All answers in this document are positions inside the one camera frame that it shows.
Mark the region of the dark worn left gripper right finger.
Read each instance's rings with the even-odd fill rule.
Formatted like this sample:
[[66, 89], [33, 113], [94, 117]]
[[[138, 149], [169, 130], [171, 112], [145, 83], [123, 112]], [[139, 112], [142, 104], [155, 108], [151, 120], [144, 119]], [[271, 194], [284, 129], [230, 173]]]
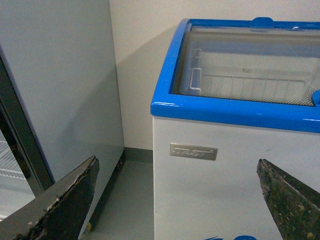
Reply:
[[265, 203], [284, 240], [320, 238], [320, 193], [266, 159], [256, 172]]

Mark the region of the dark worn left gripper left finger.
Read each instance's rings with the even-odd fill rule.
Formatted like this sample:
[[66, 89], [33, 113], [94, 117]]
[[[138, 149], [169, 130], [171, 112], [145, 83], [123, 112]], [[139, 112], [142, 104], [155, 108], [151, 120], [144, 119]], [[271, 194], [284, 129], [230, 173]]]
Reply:
[[100, 170], [91, 156], [0, 223], [2, 240], [76, 240], [91, 207]]

